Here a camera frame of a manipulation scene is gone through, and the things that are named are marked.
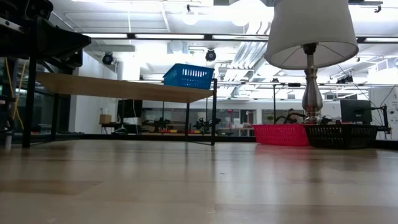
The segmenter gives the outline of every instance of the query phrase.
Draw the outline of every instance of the cardboard box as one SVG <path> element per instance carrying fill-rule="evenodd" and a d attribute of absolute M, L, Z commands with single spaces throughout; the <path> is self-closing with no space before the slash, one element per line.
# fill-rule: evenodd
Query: cardboard box
<path fill-rule="evenodd" d="M 112 122 L 112 115 L 101 114 L 99 116 L 99 123 L 100 124 L 109 124 L 110 122 Z"/>

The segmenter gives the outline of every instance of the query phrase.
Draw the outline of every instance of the black basket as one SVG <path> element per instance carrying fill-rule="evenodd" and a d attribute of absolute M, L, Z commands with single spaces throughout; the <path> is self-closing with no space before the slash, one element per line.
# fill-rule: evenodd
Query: black basket
<path fill-rule="evenodd" d="M 377 126 L 363 124 L 305 125 L 311 146 L 330 149 L 364 149 L 376 140 Z"/>

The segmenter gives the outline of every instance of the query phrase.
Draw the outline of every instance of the lamp stem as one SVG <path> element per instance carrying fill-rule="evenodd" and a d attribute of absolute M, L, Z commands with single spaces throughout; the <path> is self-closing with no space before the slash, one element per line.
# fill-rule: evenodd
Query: lamp stem
<path fill-rule="evenodd" d="M 313 53 L 307 54 L 307 66 L 304 70 L 307 85 L 305 86 L 302 106 L 308 116 L 305 123 L 316 124 L 321 119 L 320 114 L 323 107 L 323 100 L 317 84 L 318 69 L 314 67 Z"/>

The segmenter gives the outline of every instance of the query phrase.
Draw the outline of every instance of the wooden floor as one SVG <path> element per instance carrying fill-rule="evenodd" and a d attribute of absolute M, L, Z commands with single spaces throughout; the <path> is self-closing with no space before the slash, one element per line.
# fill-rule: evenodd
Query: wooden floor
<path fill-rule="evenodd" d="M 0 153 L 0 223 L 398 223 L 398 153 L 68 141 Z"/>

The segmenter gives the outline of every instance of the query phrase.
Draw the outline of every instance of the red basket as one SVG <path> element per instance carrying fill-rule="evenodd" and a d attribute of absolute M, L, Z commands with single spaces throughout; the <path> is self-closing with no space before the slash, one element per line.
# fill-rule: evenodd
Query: red basket
<path fill-rule="evenodd" d="M 253 125 L 256 140 L 261 144 L 276 146 L 309 146 L 302 124 L 260 124 Z"/>

